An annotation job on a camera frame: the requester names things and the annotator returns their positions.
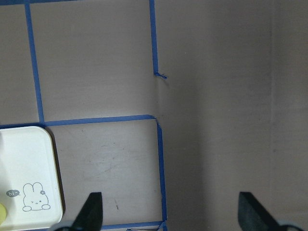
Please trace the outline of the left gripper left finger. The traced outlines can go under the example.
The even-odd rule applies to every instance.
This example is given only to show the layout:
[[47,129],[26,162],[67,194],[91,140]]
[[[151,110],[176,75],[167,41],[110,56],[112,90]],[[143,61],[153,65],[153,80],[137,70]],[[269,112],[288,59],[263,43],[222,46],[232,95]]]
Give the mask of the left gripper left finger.
[[103,200],[101,192],[91,192],[77,217],[72,222],[60,222],[52,231],[100,231],[103,225]]

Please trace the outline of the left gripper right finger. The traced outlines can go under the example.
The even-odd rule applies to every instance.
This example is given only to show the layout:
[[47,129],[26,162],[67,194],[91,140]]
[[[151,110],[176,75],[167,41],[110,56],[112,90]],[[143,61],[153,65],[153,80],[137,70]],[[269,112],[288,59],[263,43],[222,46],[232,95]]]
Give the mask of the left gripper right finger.
[[287,231],[280,225],[251,192],[240,192],[238,223],[243,231]]

